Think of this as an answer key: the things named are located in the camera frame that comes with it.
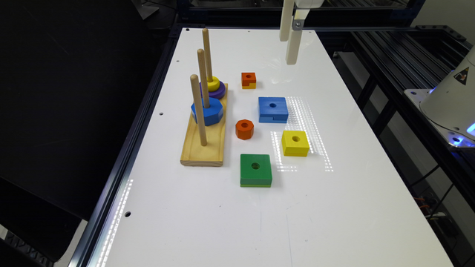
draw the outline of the wooden toy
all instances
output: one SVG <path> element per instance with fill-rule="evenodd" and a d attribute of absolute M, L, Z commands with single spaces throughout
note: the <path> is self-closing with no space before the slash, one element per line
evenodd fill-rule
<path fill-rule="evenodd" d="M 190 114 L 180 158 L 182 165 L 203 167 L 220 167 L 223 165 L 227 94 L 220 99 L 220 102 L 223 105 L 223 118 L 218 123 L 205 127 L 203 118 L 203 127 L 206 128 L 206 133 L 203 133 L 203 135 L 207 139 L 207 145 L 205 146 L 200 144 L 199 124 L 194 121 L 193 114 Z"/>
<path fill-rule="evenodd" d="M 304 131 L 284 131 L 282 134 L 284 156 L 307 156 L 310 146 Z"/>
<path fill-rule="evenodd" d="M 241 154 L 240 155 L 240 186 L 241 187 L 270 187 L 272 184 L 272 169 L 269 155 Z"/>
<path fill-rule="evenodd" d="M 254 134 L 254 124 L 247 119 L 242 119 L 236 123 L 236 135 L 239 139 L 251 139 Z"/>
<path fill-rule="evenodd" d="M 211 66 L 211 49 L 209 46 L 209 32 L 208 29 L 203 29 L 203 44 L 205 47 L 205 61 L 206 61 L 206 81 L 208 85 L 209 97 L 221 99 L 226 93 L 226 87 L 216 77 L 213 76 Z"/>
<path fill-rule="evenodd" d="M 203 49 L 198 49 L 198 65 L 200 67 L 201 80 L 203 81 L 206 79 L 206 66 Z M 203 115 L 205 119 L 205 126 L 211 126 L 215 123 L 218 123 L 221 118 L 223 118 L 223 106 L 218 99 L 210 98 L 208 96 L 208 88 L 206 83 L 203 84 L 201 90 L 201 95 L 203 97 Z M 191 112 L 193 113 L 193 118 L 196 122 L 197 120 L 194 104 L 191 106 Z"/>
<path fill-rule="evenodd" d="M 241 81 L 241 85 L 242 85 L 243 89 L 255 89 L 256 88 L 255 73 L 242 73 L 240 81 Z"/>
<path fill-rule="evenodd" d="M 200 76 L 203 87 L 200 88 L 200 83 L 196 75 L 192 75 L 190 78 L 194 104 L 191 107 L 192 112 L 188 121 L 180 163 L 184 166 L 220 167 L 223 165 L 224 136 L 226 130 L 226 92 L 228 85 L 223 84 L 222 96 L 219 100 L 209 98 L 211 94 L 208 92 L 207 77 L 205 77 L 204 74 L 208 71 L 206 60 L 204 59 L 205 56 L 203 56 L 204 54 L 206 54 L 205 51 L 198 50 L 198 64 L 200 65 Z M 211 58 L 209 60 L 209 68 L 211 70 Z M 219 111 L 217 112 L 217 123 L 205 126 L 206 110 L 219 107 L 219 105 L 222 106 L 222 115 L 220 115 Z"/>
<path fill-rule="evenodd" d="M 259 97 L 259 122 L 287 123 L 285 97 Z"/>

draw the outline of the white table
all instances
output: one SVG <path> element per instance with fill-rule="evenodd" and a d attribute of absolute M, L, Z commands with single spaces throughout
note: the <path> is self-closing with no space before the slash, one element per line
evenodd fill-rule
<path fill-rule="evenodd" d="M 277 30 L 210 39 L 213 74 L 229 84 L 224 165 L 180 164 L 203 47 L 200 29 L 184 30 L 98 266 L 452 266 L 315 32 L 295 66 Z M 240 89 L 241 72 L 258 88 Z M 285 96 L 289 123 L 259 123 L 259 96 Z M 249 140 L 235 135 L 240 119 L 255 124 Z M 283 156 L 282 131 L 299 128 L 312 150 Z M 240 187 L 241 154 L 270 155 L 271 188 Z"/>

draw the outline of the purple ring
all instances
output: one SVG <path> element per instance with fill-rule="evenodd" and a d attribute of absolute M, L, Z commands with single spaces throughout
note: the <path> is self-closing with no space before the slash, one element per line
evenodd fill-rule
<path fill-rule="evenodd" d="M 220 87 L 214 92 L 208 92 L 208 96 L 216 99 L 222 99 L 223 96 L 226 94 L 226 86 L 224 86 L 223 82 L 220 81 Z"/>

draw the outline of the yellow square block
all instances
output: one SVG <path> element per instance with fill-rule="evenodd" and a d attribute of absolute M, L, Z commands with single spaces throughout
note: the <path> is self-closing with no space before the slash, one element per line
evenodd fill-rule
<path fill-rule="evenodd" d="M 244 86 L 243 89 L 255 89 L 255 82 L 250 82 L 249 86 Z"/>
<path fill-rule="evenodd" d="M 304 131 L 284 131 L 282 134 L 284 156 L 307 156 L 310 146 Z"/>

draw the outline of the cable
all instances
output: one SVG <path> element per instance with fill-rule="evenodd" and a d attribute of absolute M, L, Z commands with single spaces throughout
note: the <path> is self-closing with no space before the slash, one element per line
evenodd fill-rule
<path fill-rule="evenodd" d="M 473 257 L 475 256 L 475 252 L 466 260 L 461 267 L 464 267 Z"/>
<path fill-rule="evenodd" d="M 427 218 L 427 220 L 430 220 L 432 219 L 432 216 L 436 213 L 437 211 L 437 208 L 439 208 L 439 206 L 442 204 L 442 202 L 445 200 L 445 197 L 448 195 L 448 192 L 451 191 L 453 187 L 453 184 L 447 189 L 447 191 L 445 192 L 444 196 L 440 199 L 440 201 L 437 203 L 436 207 L 434 209 L 432 209 L 432 212 L 430 213 L 430 216 Z"/>
<path fill-rule="evenodd" d="M 412 188 L 414 185 L 417 185 L 418 183 L 424 181 L 427 177 L 429 177 L 429 175 L 431 175 L 434 171 L 436 171 L 437 169 L 439 168 L 439 165 L 437 165 L 436 167 L 434 167 L 432 170 L 430 170 L 428 173 L 426 173 L 421 179 L 418 179 L 417 181 L 415 181 L 414 183 L 412 183 L 411 185 L 409 185 L 407 187 L 407 189 L 410 189 Z"/>

